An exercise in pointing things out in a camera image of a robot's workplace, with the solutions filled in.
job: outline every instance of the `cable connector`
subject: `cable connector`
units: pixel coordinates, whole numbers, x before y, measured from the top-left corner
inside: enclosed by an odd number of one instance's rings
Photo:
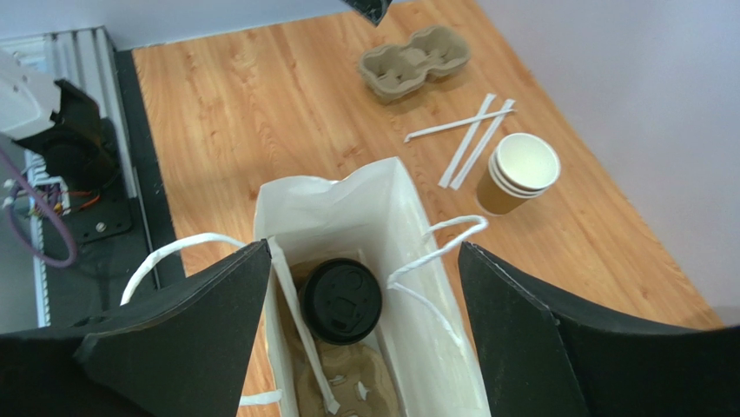
[[[13,197],[5,197],[5,200],[3,201],[3,209],[5,209],[8,206],[12,206],[16,203],[16,199]]]

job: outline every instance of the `white paper bag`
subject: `white paper bag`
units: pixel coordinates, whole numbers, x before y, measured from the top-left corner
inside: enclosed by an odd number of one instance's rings
[[[254,219],[255,239],[272,237],[279,245],[274,259],[284,254],[295,265],[356,253],[373,272],[384,290],[375,333],[401,415],[487,417],[478,360],[444,266],[438,256],[429,256],[439,252],[429,231],[419,195],[398,158],[371,163],[340,182],[295,176],[266,183]],[[415,261],[399,276],[400,268]],[[394,273],[399,291],[388,288]],[[268,355],[283,392],[282,416],[298,417],[293,367],[277,309],[279,290],[271,279],[265,301]]]

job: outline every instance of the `black cup lid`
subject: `black cup lid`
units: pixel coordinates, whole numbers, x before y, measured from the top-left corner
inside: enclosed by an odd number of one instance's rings
[[[327,343],[361,341],[380,319],[382,295],[373,273],[351,259],[319,265],[301,289],[301,312],[311,333]]]

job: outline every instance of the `brown pulp tray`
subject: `brown pulp tray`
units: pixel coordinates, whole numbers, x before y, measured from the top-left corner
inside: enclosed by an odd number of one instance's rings
[[[446,26],[416,31],[406,45],[389,43],[365,52],[358,71],[384,102],[403,97],[430,80],[450,76],[470,61],[470,47]]]

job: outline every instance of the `wooden tabletop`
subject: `wooden tabletop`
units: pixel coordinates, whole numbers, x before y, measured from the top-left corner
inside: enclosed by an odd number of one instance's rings
[[[472,61],[452,78],[378,103],[357,73],[360,55],[405,43],[432,24],[458,31],[470,43]],[[694,328],[721,325],[473,0],[397,4],[377,29],[350,12],[154,46],[134,57],[178,237],[219,232],[250,242],[263,183],[288,175],[341,179],[390,156],[405,163],[430,222],[476,214],[475,183],[495,143],[529,132],[558,151],[562,176],[539,199],[491,218],[472,241],[609,308]],[[518,111],[505,119],[463,187],[441,189],[437,181],[465,128],[408,144],[403,138],[474,116],[489,92],[499,95],[492,109],[513,98]],[[439,243],[462,229],[446,229]],[[232,250],[206,245],[187,249],[182,259],[192,274]],[[456,261],[457,252],[445,265],[465,311]],[[244,393],[273,386],[261,329]],[[239,415],[278,414],[271,406],[243,407]]]

